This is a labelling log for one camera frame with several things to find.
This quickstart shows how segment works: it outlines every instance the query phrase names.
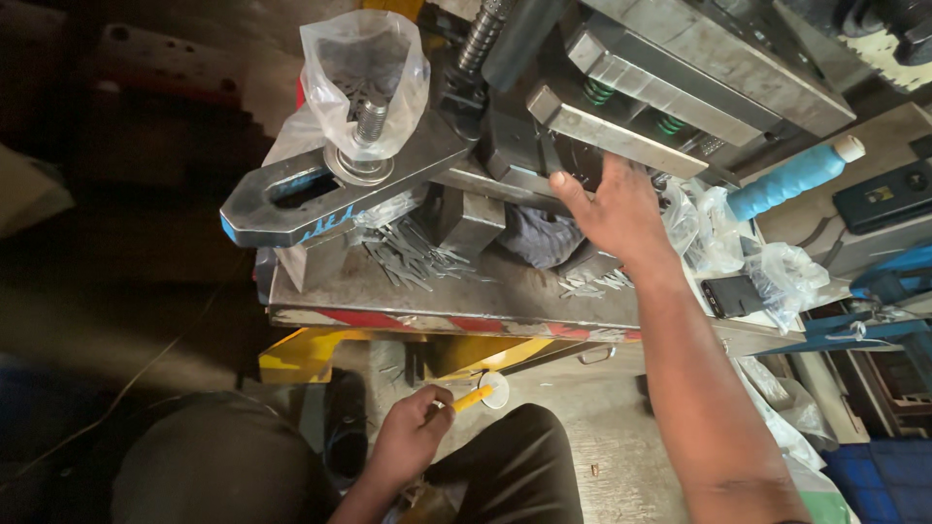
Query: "knee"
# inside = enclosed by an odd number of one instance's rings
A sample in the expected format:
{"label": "knee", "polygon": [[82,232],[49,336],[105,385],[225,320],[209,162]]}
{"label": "knee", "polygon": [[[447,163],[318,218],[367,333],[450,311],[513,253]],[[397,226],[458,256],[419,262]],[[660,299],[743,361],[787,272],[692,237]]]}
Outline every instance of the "knee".
{"label": "knee", "polygon": [[529,427],[563,430],[563,424],[560,423],[560,419],[554,415],[554,412],[537,404],[522,404],[513,409],[509,413],[509,417],[521,420],[523,424],[527,424]]}

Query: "plastic bottle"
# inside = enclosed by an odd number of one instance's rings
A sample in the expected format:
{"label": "plastic bottle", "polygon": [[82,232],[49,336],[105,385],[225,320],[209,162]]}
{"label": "plastic bottle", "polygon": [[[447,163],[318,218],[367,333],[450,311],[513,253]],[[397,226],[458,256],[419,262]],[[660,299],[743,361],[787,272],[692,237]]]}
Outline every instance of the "plastic bottle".
{"label": "plastic bottle", "polygon": [[806,149],[786,164],[728,195],[728,205],[739,221],[750,220],[806,189],[825,184],[842,174],[845,164],[860,159],[864,153],[864,145],[851,135]]}

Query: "smartphone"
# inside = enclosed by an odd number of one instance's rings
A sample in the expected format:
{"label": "smartphone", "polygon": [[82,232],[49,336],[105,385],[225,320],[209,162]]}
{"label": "smartphone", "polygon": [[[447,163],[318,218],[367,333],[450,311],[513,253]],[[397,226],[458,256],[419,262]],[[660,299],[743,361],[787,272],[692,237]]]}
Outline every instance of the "smartphone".
{"label": "smartphone", "polygon": [[747,275],[709,279],[700,285],[716,318],[743,317],[763,310],[763,301]]}

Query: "blue plastic bin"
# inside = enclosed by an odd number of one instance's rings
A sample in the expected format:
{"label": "blue plastic bin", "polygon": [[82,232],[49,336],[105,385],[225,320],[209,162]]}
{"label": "blue plastic bin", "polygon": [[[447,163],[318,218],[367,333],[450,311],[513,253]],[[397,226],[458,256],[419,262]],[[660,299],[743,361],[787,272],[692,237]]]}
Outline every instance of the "blue plastic bin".
{"label": "blue plastic bin", "polygon": [[848,444],[823,458],[823,472],[865,524],[932,524],[932,441]]}

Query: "person's right hand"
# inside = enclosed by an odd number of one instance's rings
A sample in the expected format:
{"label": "person's right hand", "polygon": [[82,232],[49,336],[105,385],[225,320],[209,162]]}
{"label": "person's right hand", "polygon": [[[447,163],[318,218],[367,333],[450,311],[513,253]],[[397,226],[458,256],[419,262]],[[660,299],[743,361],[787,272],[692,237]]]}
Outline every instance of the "person's right hand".
{"label": "person's right hand", "polygon": [[[444,407],[438,409],[433,401]],[[378,430],[363,476],[400,490],[431,465],[440,440],[453,425],[453,393],[429,385],[395,403]]]}
{"label": "person's right hand", "polygon": [[649,268],[658,257],[677,258],[644,168],[608,151],[602,162],[602,183],[593,200],[568,173],[550,175],[550,188],[573,213],[582,233],[627,269]]}

